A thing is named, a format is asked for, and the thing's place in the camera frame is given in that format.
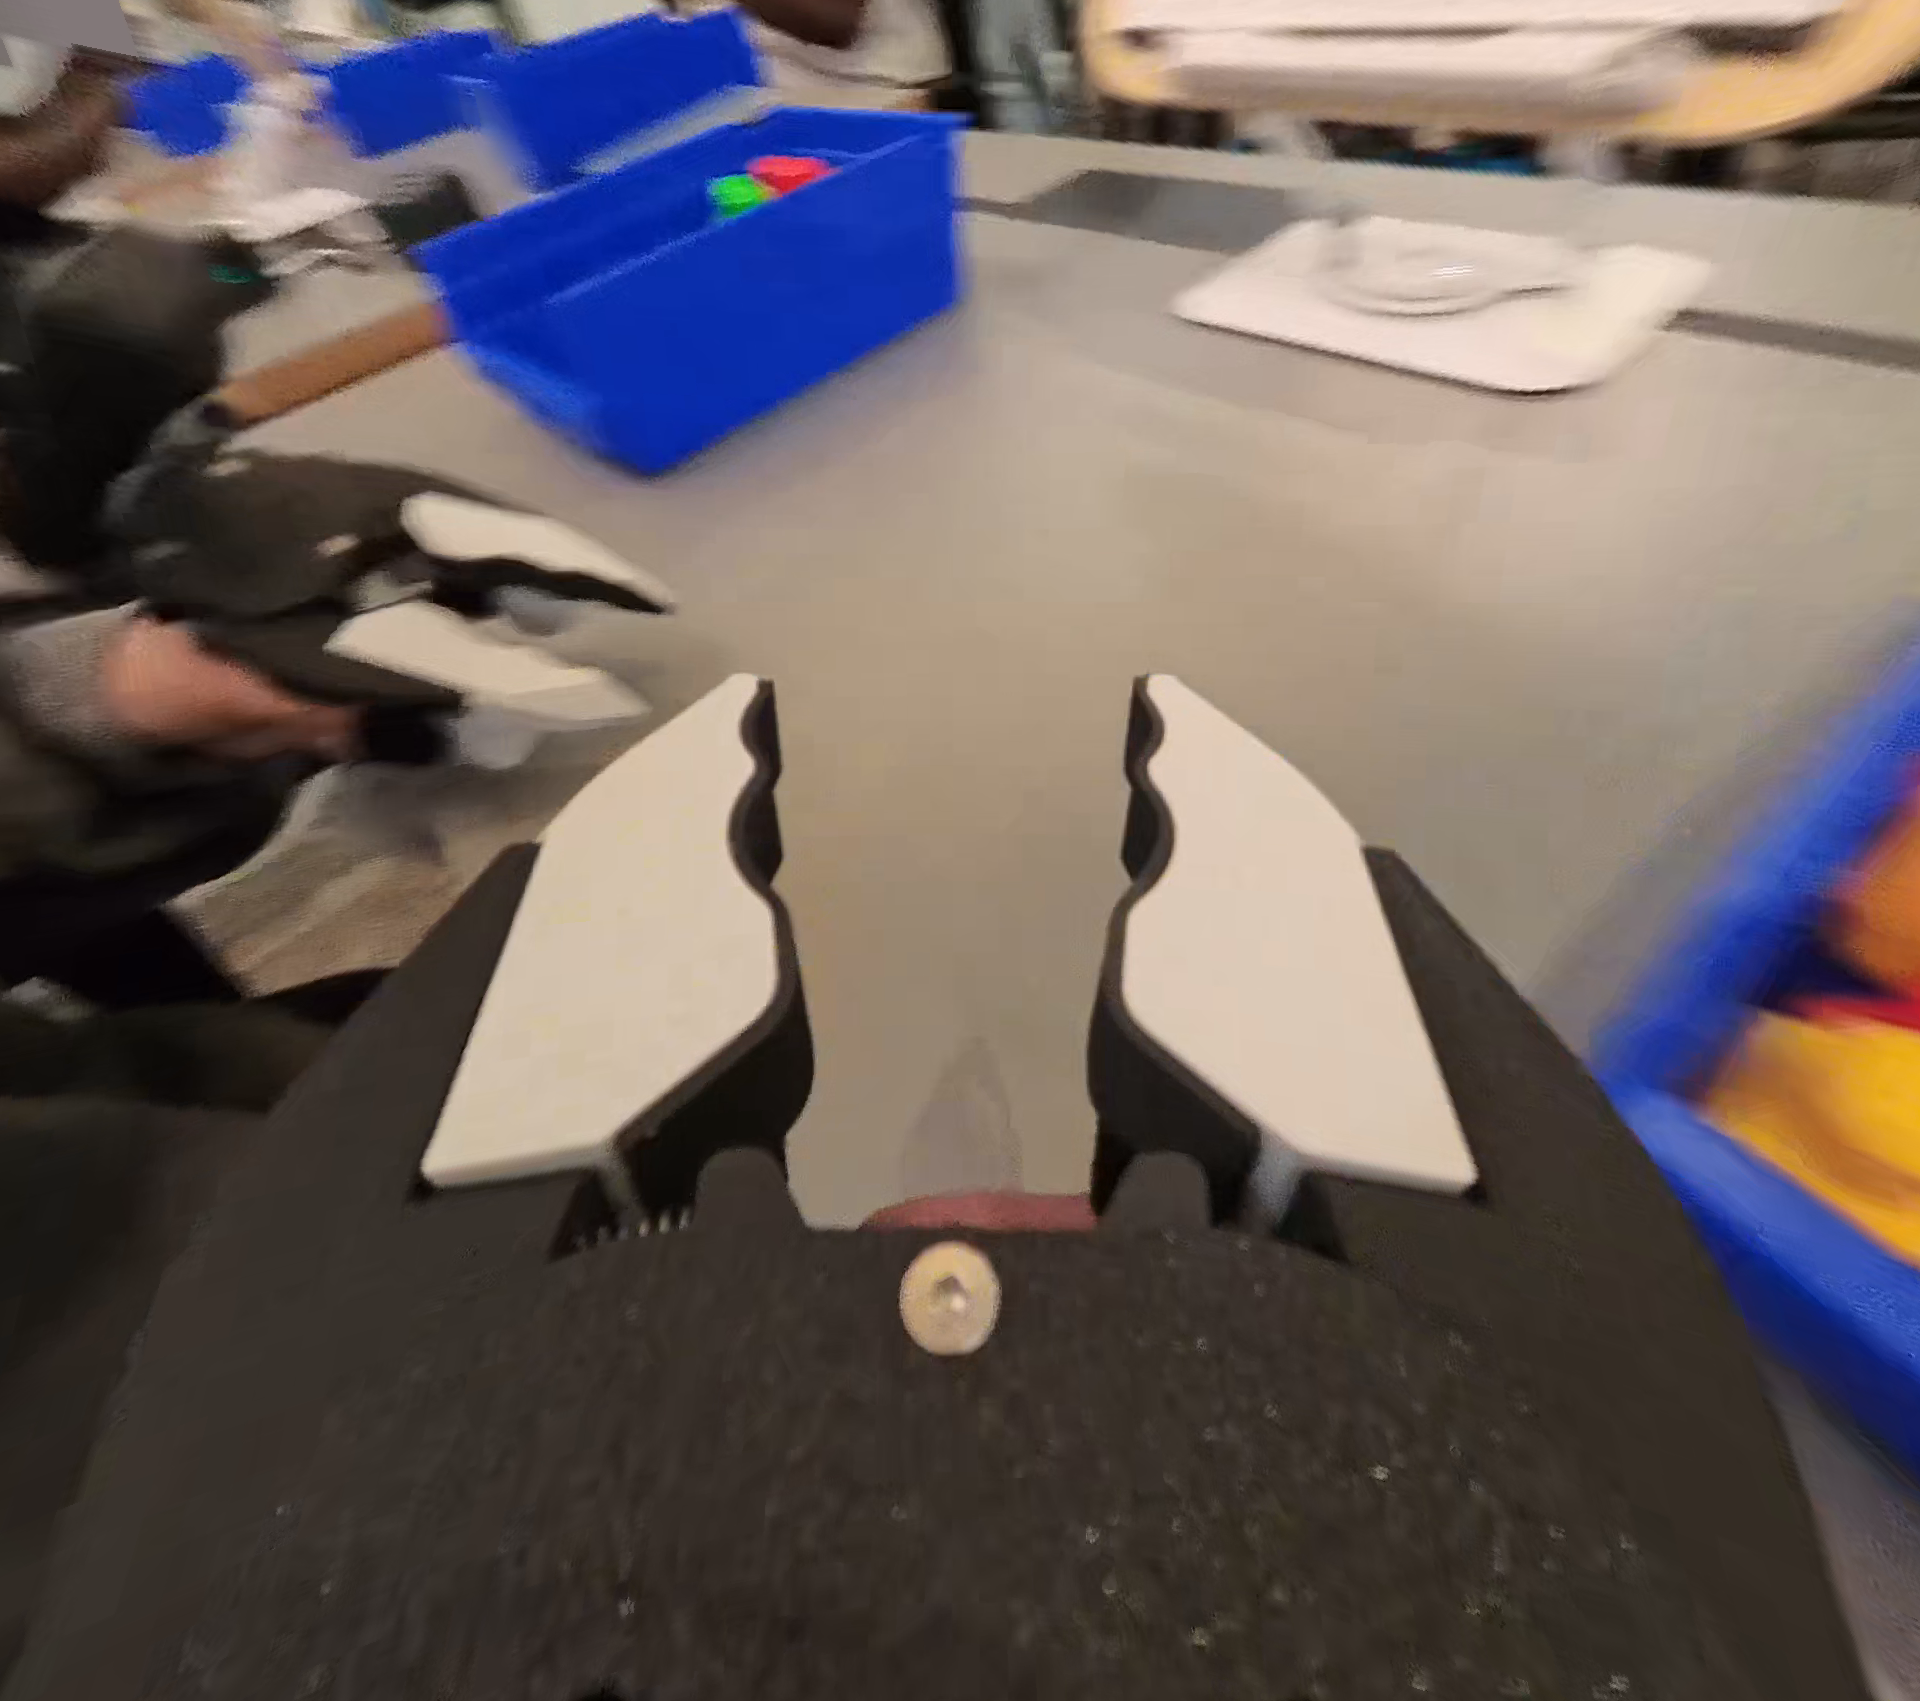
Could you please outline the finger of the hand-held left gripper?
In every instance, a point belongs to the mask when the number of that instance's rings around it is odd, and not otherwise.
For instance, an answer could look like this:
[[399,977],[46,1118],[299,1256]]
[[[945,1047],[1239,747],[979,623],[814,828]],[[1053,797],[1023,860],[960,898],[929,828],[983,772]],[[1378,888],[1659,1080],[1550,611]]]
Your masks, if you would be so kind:
[[424,599],[346,615],[323,646],[328,659],[445,688],[464,729],[534,734],[638,724],[650,705],[625,683],[548,653],[496,638]]
[[570,623],[583,608],[665,615],[674,594],[599,541],[539,514],[440,489],[399,504],[424,600],[464,620]]

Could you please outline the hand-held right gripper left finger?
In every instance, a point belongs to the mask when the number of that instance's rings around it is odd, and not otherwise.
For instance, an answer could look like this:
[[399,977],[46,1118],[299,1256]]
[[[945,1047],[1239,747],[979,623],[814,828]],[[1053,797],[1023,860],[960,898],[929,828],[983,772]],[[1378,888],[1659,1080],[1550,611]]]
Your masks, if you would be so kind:
[[419,1178],[590,1178],[648,1221],[708,1160],[788,1166],[814,1079],[780,873],[774,683],[734,674],[588,780],[536,842]]

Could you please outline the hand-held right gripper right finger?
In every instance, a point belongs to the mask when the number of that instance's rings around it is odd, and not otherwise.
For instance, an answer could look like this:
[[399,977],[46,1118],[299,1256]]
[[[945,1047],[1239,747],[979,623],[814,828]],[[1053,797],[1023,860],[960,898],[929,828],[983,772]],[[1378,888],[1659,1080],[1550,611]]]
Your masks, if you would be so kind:
[[1131,683],[1125,890],[1089,1015],[1089,1198],[1196,1164],[1216,1227],[1273,1233],[1306,1176],[1446,1198],[1476,1164],[1355,825],[1169,674]]

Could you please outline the blue plastic storage bin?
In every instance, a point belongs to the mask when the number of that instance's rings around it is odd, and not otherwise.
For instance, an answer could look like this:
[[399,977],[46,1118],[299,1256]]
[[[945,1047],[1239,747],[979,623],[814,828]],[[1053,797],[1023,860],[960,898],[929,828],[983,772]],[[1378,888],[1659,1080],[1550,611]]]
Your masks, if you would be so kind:
[[1589,1047],[1761,1351],[1914,1478],[1918,1277],[1699,1114],[1748,1024],[1840,963],[1814,949],[1838,877],[1914,767],[1914,646],[1845,709],[1698,879]]
[[[628,473],[669,473],[940,320],[965,294],[948,114],[774,107],[639,152],[416,254],[468,363]],[[726,222],[761,156],[835,172]]]
[[171,160],[200,160],[226,144],[226,110],[249,77],[234,61],[201,55],[130,84],[128,129]]
[[464,132],[461,84],[484,74],[496,47],[488,31],[443,31],[346,55],[319,70],[324,115],[358,160]]
[[539,195],[759,97],[765,77],[734,10],[643,12],[491,51],[451,74],[450,90],[461,125],[488,136],[515,180]]

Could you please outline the grey desk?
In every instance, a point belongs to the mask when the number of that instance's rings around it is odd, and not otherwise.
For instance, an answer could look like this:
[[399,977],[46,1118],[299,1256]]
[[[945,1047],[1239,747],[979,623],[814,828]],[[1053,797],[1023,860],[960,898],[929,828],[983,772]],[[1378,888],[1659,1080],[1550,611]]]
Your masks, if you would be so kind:
[[[1503,400],[1169,315],[1216,254],[1009,220],[1081,170],[1693,251],[1701,313]],[[553,514],[683,608],[669,714],[774,680],[818,1073],[801,1212],[1089,1164],[1130,683],[1175,674],[1398,850],[1586,1057],[1914,633],[1914,209],[975,136],[950,319],[659,483],[434,354],[263,429]]]

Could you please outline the person's left hand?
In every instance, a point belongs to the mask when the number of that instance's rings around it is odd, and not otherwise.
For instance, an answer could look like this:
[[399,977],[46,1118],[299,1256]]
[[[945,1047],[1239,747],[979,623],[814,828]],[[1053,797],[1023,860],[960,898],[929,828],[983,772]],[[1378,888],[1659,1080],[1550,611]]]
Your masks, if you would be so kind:
[[100,699],[110,731],[140,748],[323,764],[361,753],[359,711],[298,699],[200,646],[179,623],[135,619],[111,633],[100,663]]

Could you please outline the person's right hand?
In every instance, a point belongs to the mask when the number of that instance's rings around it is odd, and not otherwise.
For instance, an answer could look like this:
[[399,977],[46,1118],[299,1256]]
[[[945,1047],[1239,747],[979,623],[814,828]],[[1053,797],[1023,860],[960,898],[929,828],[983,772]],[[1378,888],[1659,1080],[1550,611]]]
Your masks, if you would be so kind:
[[983,1189],[924,1194],[878,1208],[861,1231],[909,1233],[1089,1233],[1095,1212],[1086,1194],[1026,1194]]

